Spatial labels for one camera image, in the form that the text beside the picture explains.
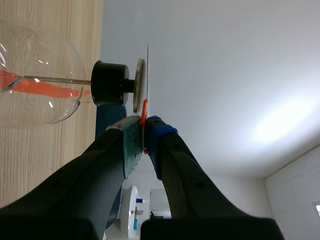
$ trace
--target metal disc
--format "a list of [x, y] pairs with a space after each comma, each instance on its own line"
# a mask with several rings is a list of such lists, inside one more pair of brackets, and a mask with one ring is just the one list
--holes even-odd
[[146, 62], [143, 58], [139, 58], [135, 71], [134, 89], [133, 89], [133, 112], [139, 113], [143, 104], [144, 85], [145, 85], [145, 67]]

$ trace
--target white ceiling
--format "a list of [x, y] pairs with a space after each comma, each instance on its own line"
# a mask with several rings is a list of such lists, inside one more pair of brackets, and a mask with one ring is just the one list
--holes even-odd
[[107, 0], [101, 59], [133, 78], [147, 44], [150, 114], [207, 174], [266, 177], [320, 143], [319, 0]]

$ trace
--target white tile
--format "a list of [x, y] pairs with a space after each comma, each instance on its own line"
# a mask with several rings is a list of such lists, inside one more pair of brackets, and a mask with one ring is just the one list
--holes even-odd
[[275, 215], [299, 207], [293, 181], [287, 181], [275, 186], [268, 192], [270, 205]]
[[312, 205], [278, 214], [276, 219], [288, 240], [320, 239], [320, 221]]
[[283, 167], [279, 171], [275, 172], [271, 176], [265, 179], [265, 186], [267, 190], [271, 190], [272, 188], [283, 184], [284, 182], [293, 179], [294, 177], [306, 172], [307, 165], [305, 162], [305, 158], [301, 157], [287, 166]]
[[293, 185], [300, 207], [320, 201], [320, 166], [296, 177]]
[[320, 146], [305, 154], [304, 158], [308, 170], [320, 166]]

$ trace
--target wooden table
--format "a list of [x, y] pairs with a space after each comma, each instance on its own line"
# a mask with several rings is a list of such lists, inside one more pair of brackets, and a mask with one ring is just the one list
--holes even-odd
[[[68, 39], [85, 63], [100, 57], [103, 0], [0, 0], [0, 17], [45, 26]], [[0, 128], [0, 207], [22, 197], [95, 139], [96, 107], [82, 104], [58, 125]]]

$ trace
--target black rubber stopper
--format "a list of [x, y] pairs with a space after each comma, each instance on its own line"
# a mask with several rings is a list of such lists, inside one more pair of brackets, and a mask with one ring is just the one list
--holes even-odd
[[126, 65], [97, 61], [91, 75], [91, 94], [95, 105], [125, 105], [135, 81], [129, 79]]

